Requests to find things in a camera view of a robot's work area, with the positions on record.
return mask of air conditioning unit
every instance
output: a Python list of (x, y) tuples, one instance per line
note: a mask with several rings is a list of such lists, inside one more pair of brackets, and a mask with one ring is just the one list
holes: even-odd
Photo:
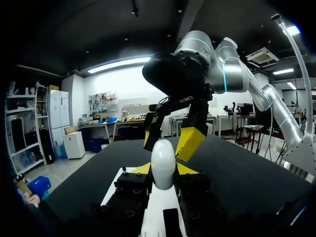
[(263, 47), (256, 52), (250, 53), (246, 56), (248, 61), (254, 61), (257, 64), (263, 64), (270, 62), (272, 60), (279, 61), (273, 53), (271, 53), (267, 48)]

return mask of tools on wall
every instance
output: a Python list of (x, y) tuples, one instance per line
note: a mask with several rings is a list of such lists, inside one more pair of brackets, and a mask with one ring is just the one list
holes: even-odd
[(110, 110), (112, 105), (118, 103), (116, 91), (108, 91), (99, 94), (89, 95), (89, 108), (94, 113), (104, 113)]

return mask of black tabletop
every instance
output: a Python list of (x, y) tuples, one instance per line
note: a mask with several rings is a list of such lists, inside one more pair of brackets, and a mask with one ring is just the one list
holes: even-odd
[[(179, 138), (167, 138), (176, 148)], [(122, 166), (150, 162), (144, 140), (117, 141), (96, 154), (58, 186), (46, 199), (64, 221), (88, 213), (90, 203), (101, 203)], [(242, 212), (276, 213), (286, 201), (308, 193), (312, 185), (288, 170), (217, 136), (205, 138), (186, 166), (203, 171), (211, 191), (233, 218)]]

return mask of fluorescent light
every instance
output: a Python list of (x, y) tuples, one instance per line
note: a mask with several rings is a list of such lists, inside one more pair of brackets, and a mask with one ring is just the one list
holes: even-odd
[(300, 30), (296, 26), (291, 26), (291, 27), (288, 27), (286, 29), (287, 29), (288, 33), (292, 36), (300, 33)]
[(285, 70), (282, 70), (282, 71), (273, 72), (273, 74), (274, 75), (279, 75), (279, 74), (283, 74), (283, 73), (291, 73), (293, 71), (294, 71), (293, 68), (289, 68), (289, 69), (285, 69)]
[(144, 58), (134, 58), (134, 59), (128, 59), (124, 61), (119, 61), (115, 63), (106, 64), (97, 68), (93, 68), (88, 70), (89, 73), (96, 73), (102, 70), (110, 69), (110, 68), (116, 68), (119, 66), (129, 65), (129, 64), (135, 64), (135, 63), (146, 63), (150, 60), (150, 57), (144, 57)]
[(296, 87), (293, 83), (291, 82), (287, 82), (287, 84), (293, 89), (293, 90), (296, 90)]

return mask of white storage box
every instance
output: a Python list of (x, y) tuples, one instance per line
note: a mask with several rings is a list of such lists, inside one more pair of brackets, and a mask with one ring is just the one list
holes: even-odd
[(82, 158), (85, 154), (81, 132), (72, 132), (63, 136), (68, 159)]

